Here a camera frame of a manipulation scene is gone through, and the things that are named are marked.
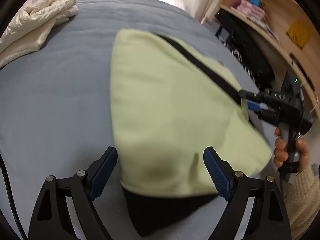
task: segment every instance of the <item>blue gripper pad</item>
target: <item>blue gripper pad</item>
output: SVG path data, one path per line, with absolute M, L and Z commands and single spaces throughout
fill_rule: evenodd
M 204 150 L 203 161 L 219 195 L 225 198 L 226 201 L 231 201 L 230 180 L 208 148 Z
M 91 201 L 101 196 L 103 189 L 105 188 L 111 173 L 116 166 L 117 160 L 118 153 L 116 148 L 113 148 L 91 180 L 91 190 L 88 194 L 88 197 Z

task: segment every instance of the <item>pink folded cloth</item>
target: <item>pink folded cloth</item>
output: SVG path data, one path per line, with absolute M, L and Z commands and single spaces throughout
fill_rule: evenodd
M 255 17 L 259 21 L 267 21 L 266 12 L 262 8 L 250 3 L 247 0 L 241 0 L 236 9 L 247 17 Z

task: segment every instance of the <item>bed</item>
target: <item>bed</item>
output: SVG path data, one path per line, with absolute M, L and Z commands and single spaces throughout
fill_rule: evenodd
M 72 176 L 113 145 L 109 105 L 109 65 L 115 35 L 122 28 L 168 34 L 223 63 L 245 90 L 258 91 L 238 61 L 204 26 L 179 8 L 157 0 L 78 0 L 79 14 L 52 30 L 39 52 L 20 57 L 0 71 L 0 150 L 25 231 L 45 178 Z M 273 146 L 274 127 L 255 127 Z M 274 174 L 271 164 L 262 175 Z M 114 240 L 141 239 L 125 205 L 116 166 L 94 201 Z M 18 233 L 0 179 L 0 209 Z M 85 239 L 71 200 L 77 237 Z M 188 218 L 146 239 L 208 239 L 227 202 L 218 197 Z M 236 239 L 250 216 L 249 200 Z

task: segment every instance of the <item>beige sleeve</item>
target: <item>beige sleeve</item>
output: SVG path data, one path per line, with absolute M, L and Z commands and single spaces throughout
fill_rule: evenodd
M 284 190 L 292 240 L 298 240 L 319 212 L 319 178 L 314 175 L 309 165 L 296 176 L 294 185 L 286 185 Z

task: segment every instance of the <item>light green cloth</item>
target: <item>light green cloth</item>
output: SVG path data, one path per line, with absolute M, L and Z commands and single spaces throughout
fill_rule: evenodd
M 240 90 L 227 68 L 171 38 Z M 157 197 L 217 193 L 203 162 L 208 146 L 247 176 L 260 172 L 271 157 L 248 122 L 246 107 L 152 33 L 119 31 L 110 90 L 122 186 L 131 192 Z

